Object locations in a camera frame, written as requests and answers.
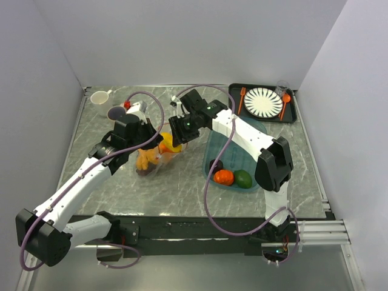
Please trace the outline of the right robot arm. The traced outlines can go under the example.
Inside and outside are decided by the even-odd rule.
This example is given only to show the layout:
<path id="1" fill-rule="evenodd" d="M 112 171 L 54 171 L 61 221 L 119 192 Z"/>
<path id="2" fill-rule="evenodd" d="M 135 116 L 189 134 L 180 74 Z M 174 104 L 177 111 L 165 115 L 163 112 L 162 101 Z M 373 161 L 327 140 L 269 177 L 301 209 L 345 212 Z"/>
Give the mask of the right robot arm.
<path id="1" fill-rule="evenodd" d="M 265 221 L 252 230 L 241 232 L 240 236 L 254 234 L 266 226 L 269 240 L 281 240 L 287 233 L 286 225 L 296 218 L 287 200 L 293 170 L 288 140 L 266 135 L 243 121 L 234 113 L 234 101 L 231 105 L 217 99 L 207 102 L 196 88 L 190 86 L 171 98 L 172 106 L 176 108 L 176 115 L 169 118 L 173 146 L 196 139 L 201 128 L 227 137 L 220 155 L 231 142 L 240 146 L 256 161 L 255 181 L 264 190 L 266 202 Z"/>

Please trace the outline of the red grape bunch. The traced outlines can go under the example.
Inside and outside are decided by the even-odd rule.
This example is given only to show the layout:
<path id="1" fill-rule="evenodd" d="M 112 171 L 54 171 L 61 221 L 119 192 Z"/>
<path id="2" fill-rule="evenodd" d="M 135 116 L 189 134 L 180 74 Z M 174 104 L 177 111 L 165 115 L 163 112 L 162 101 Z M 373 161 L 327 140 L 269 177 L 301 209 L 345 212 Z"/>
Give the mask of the red grape bunch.
<path id="1" fill-rule="evenodd" d="M 147 176 L 149 175 L 150 173 L 154 172 L 155 169 L 154 168 L 148 168 L 146 170 L 139 170 L 139 169 L 136 169 L 136 173 L 139 175 L 139 176 Z"/>

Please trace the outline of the clear zip top bag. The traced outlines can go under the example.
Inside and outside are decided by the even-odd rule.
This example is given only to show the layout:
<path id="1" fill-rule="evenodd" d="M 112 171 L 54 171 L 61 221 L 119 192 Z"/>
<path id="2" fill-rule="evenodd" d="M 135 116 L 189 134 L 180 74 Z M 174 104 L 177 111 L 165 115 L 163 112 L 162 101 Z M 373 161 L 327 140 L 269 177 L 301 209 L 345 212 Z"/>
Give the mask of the clear zip top bag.
<path id="1" fill-rule="evenodd" d="M 159 126 L 159 128 L 161 129 L 160 134 L 162 132 L 168 132 L 172 134 L 172 130 L 168 122 L 165 122 L 163 126 Z M 180 153 L 182 153 L 187 148 L 187 145 L 188 145 L 187 143 L 182 145 L 182 151 Z M 175 158 L 180 153 L 164 153 L 162 155 L 159 153 L 158 164 L 157 165 L 149 164 L 149 168 L 155 169 L 155 171 L 150 173 L 149 175 L 156 173 L 162 166 L 166 166 L 168 163 L 171 162 L 173 158 Z"/>

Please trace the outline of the orange tangerine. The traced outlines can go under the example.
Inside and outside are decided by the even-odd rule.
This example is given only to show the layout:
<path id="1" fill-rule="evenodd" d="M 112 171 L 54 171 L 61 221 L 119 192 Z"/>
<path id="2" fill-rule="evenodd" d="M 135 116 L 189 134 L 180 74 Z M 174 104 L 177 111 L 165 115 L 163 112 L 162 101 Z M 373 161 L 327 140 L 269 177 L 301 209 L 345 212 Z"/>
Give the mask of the orange tangerine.
<path id="1" fill-rule="evenodd" d="M 170 149 L 162 142 L 158 145 L 158 150 L 161 155 L 170 151 Z"/>

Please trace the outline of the small orange pumpkin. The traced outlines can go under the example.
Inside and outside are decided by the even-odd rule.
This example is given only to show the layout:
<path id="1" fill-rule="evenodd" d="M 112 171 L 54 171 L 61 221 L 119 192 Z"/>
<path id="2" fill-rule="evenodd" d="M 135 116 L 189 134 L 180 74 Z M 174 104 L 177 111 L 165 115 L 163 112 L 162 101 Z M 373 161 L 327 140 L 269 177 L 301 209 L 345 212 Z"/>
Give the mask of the small orange pumpkin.
<path id="1" fill-rule="evenodd" d="M 213 176 L 214 182 L 224 185 L 224 186 L 231 186 L 234 183 L 235 177 L 233 172 L 230 170 L 219 170 L 217 171 Z"/>

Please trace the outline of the green avocado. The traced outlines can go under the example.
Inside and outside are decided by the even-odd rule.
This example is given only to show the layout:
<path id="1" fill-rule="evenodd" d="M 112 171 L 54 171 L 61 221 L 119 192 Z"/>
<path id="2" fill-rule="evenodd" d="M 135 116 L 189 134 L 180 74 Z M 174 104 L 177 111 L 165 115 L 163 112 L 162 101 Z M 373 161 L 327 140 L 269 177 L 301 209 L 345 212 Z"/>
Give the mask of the green avocado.
<path id="1" fill-rule="evenodd" d="M 252 187 L 252 184 L 253 184 L 252 177 L 247 171 L 243 169 L 236 170 L 234 171 L 233 174 L 234 174 L 235 183 L 237 184 L 238 187 L 242 189 L 249 189 Z"/>

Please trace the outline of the orange dried fruit pieces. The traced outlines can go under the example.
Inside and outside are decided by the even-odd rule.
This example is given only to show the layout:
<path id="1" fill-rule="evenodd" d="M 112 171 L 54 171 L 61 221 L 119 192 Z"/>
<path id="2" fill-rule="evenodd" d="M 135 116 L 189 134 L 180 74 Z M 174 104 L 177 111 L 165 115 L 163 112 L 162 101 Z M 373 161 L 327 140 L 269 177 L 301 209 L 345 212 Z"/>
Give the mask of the orange dried fruit pieces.
<path id="1" fill-rule="evenodd" d="M 159 160 L 159 150 L 157 148 L 143 150 L 138 149 L 138 157 L 136 159 L 137 170 L 147 170 L 149 164 L 157 165 Z"/>

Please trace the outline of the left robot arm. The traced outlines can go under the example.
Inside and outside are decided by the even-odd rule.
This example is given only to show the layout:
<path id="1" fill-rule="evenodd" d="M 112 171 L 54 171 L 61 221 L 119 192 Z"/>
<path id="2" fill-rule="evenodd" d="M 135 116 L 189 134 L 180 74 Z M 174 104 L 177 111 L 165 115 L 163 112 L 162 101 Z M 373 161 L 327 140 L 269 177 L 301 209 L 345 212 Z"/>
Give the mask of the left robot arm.
<path id="1" fill-rule="evenodd" d="M 25 252 L 52 267 L 70 249 L 90 241 L 125 249 L 125 235 L 116 216 L 102 211 L 82 221 L 70 223 L 69 220 L 94 189 L 129 160 L 131 153 L 153 149 L 162 140 L 160 131 L 148 118 L 133 113 L 121 116 L 113 130 L 92 148 L 81 167 L 55 194 L 33 211 L 22 209 L 17 214 L 16 234 L 22 268 L 33 270 L 25 263 Z"/>

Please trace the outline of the yellow corn cob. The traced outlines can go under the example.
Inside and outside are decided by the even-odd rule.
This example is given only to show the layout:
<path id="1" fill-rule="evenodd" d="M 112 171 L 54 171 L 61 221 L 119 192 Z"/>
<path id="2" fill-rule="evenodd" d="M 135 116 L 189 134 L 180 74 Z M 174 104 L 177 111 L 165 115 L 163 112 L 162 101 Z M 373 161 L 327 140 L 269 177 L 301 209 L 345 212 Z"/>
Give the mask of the yellow corn cob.
<path id="1" fill-rule="evenodd" d="M 163 140 L 161 142 L 164 143 L 170 149 L 168 153 L 180 153 L 182 151 L 182 145 L 173 145 L 173 136 L 171 133 L 162 132 L 161 136 L 163 137 Z"/>

